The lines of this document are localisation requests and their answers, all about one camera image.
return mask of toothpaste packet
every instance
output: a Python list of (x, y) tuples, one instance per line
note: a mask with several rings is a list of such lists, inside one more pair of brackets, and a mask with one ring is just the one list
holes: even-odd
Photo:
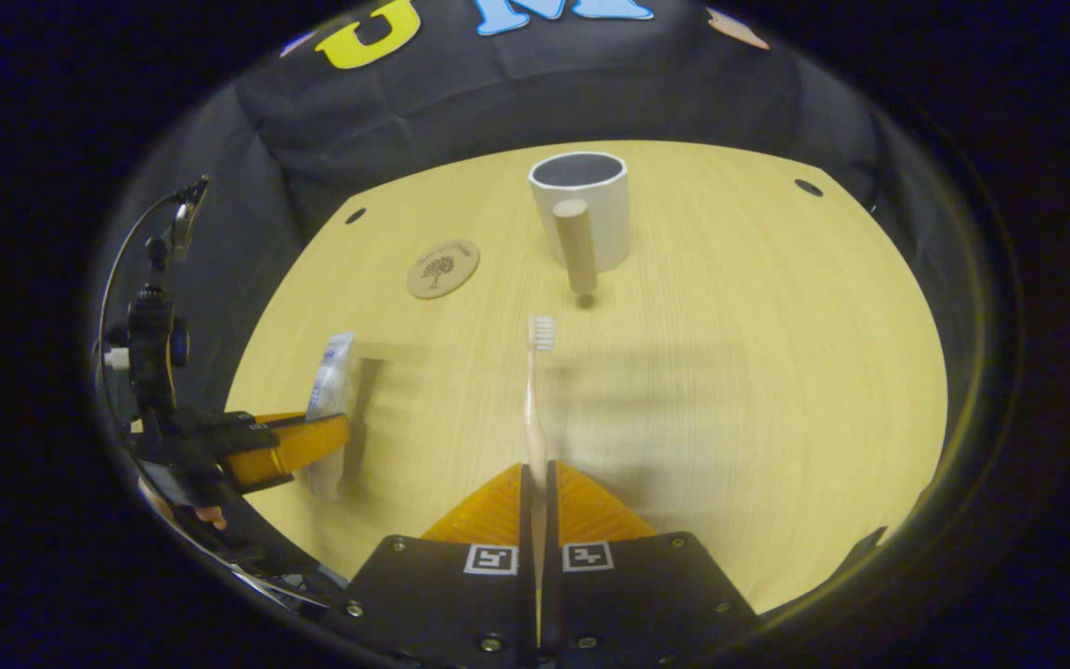
[[(353, 343), (353, 332), (335, 334), (327, 339), (320, 368), (316, 371), (316, 382), (308, 399), (306, 420), (327, 419), (346, 411), (346, 378), (349, 372), (349, 346)], [(322, 499), (340, 499), (339, 486), (345, 471), (345, 448), (336, 448), (305, 468), (308, 487)]]

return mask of wooden peg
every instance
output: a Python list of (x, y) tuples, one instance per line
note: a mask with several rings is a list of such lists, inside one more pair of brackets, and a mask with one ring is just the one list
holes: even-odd
[(588, 204), (583, 200), (565, 200), (552, 208), (560, 245), (564, 247), (564, 265), (568, 268), (568, 285), (578, 295), (588, 295), (597, 289), (597, 257), (588, 223)]

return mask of white toothbrush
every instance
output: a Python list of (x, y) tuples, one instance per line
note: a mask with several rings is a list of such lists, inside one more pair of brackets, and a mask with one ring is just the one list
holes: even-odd
[(555, 346), (555, 320), (551, 317), (528, 317), (526, 321), (526, 460), (539, 497), (547, 492), (547, 437), (538, 422), (535, 408), (535, 352), (551, 351)]

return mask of toothbrush bristles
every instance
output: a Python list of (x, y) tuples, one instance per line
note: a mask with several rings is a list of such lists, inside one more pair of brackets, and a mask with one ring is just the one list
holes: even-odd
[(531, 339), (536, 351), (551, 351), (555, 346), (555, 320), (546, 316), (532, 318)]

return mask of wooden table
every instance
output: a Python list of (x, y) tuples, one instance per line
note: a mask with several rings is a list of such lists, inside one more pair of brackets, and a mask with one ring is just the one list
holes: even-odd
[[(591, 308), (525, 181), (536, 161), (581, 149), (630, 170), (630, 257), (600, 275)], [(409, 265), (454, 238), (478, 245), (475, 275), (416, 300)], [(814, 588), (878, 526), (891, 534), (937, 465), (947, 381), (933, 317), (849, 194), (760, 153), (585, 141), (439, 166), (335, 213), (264, 310), (229, 409), (302, 411), (324, 341), (353, 330), (349, 486), (338, 503), (301, 482), (250, 503), (348, 576), (386, 534), (427, 530), (525, 460), (528, 314), (556, 321), (538, 369), (552, 456), (655, 530), (694, 532), (759, 612)]]

